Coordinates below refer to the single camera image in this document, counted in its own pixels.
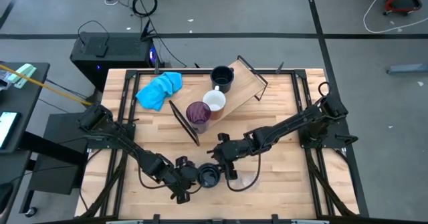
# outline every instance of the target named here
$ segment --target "purple cup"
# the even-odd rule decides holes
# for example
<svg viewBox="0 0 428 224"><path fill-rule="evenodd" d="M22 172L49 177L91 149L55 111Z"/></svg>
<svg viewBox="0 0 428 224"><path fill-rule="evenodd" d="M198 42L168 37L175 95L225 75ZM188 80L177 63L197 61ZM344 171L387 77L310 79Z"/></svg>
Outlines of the purple cup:
<svg viewBox="0 0 428 224"><path fill-rule="evenodd" d="M208 120L211 116L209 106L201 101L193 102L187 107L186 117L196 133L202 134L207 130Z"/></svg>

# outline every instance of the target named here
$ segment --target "yellow cable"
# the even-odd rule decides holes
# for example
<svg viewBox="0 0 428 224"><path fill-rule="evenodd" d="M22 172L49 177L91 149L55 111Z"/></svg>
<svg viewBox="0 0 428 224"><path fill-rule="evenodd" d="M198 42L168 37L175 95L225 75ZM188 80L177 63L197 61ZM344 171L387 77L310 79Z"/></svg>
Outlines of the yellow cable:
<svg viewBox="0 0 428 224"><path fill-rule="evenodd" d="M65 93L63 93L63 92L60 92L60 91L58 91L58 90L56 90L56 89L54 89L54 88L51 88L50 86L47 86L47 85L45 85L45 84L42 84L41 82L38 82L37 80L33 80L32 78L29 78L29 77L24 76L24 75L22 75L22 74L20 74L20 73L17 73L16 71L11 70L10 68L8 68L8 67L6 67L6 66L4 66L4 65L2 65L2 64L0 64L0 68L2 68L2 69L4 69L4 70L6 70L6 71L8 71L8 72L11 72L12 74L16 74L17 76L19 76L19 77L21 77L21 78L23 78L23 79L26 79L26 80L30 81L31 83L33 83L33 84L37 84L38 86L41 86L41 87L43 87L43 88L47 88L48 90L50 90L50 91L52 91L52 92L55 92L56 94L62 95L62 96L67 97L67 98L69 98L69 99L71 99L71 100L77 101L77 102L79 102L79 103L81 103L81 104L85 104L85 105L91 105L91 104L92 104L92 103L89 103L89 102L84 101L84 100L79 100L78 98L75 98L75 97L70 96L70 95L68 95L68 94L65 94Z"/></svg>

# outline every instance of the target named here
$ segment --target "black cup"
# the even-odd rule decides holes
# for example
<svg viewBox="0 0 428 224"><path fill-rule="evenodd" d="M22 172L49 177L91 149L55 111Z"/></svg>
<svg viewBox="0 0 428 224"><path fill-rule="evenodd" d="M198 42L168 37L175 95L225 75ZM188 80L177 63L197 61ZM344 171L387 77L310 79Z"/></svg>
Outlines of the black cup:
<svg viewBox="0 0 428 224"><path fill-rule="evenodd" d="M232 86L232 81L235 77L233 68L227 66L217 66L211 71L211 81L213 82L213 90L219 86L220 91L227 93Z"/></svg>
<svg viewBox="0 0 428 224"><path fill-rule="evenodd" d="M202 164L198 171L197 181L202 187L212 188L219 184L221 173L215 164Z"/></svg>

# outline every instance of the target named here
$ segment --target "wooden tray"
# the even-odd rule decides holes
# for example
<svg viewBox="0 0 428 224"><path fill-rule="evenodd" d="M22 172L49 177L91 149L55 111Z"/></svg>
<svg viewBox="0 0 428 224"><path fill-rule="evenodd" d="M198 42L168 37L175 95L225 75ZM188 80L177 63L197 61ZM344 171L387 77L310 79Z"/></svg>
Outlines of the wooden tray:
<svg viewBox="0 0 428 224"><path fill-rule="evenodd" d="M251 97L255 97L257 100L260 100L261 97L257 97L257 93L261 91L264 92L268 85L268 82L263 77L261 77L241 56L238 56L238 59L230 64L229 67L233 68L235 77L233 79L230 91L225 94L226 105L223 115L218 120L209 120L206 131L224 119L224 117L226 117L236 108L247 102ZM195 132L195 130L193 130L185 118L186 109L193 102L202 101L203 96L212 89L211 79L208 76L206 81L193 88L189 94L181 96L174 101L169 101L175 117L181 123L183 128L186 129L187 133L192 137L197 146L199 146L198 134Z"/></svg>

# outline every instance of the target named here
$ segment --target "white mug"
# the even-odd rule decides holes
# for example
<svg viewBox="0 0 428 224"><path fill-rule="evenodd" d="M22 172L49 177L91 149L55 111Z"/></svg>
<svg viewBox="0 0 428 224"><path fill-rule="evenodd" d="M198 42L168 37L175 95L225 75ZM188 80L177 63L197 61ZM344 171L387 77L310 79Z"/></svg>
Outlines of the white mug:
<svg viewBox="0 0 428 224"><path fill-rule="evenodd" d="M202 102L209 106L211 111L212 120L220 119L226 105L226 96L220 91L220 87L216 86L214 90L208 91L204 96Z"/></svg>

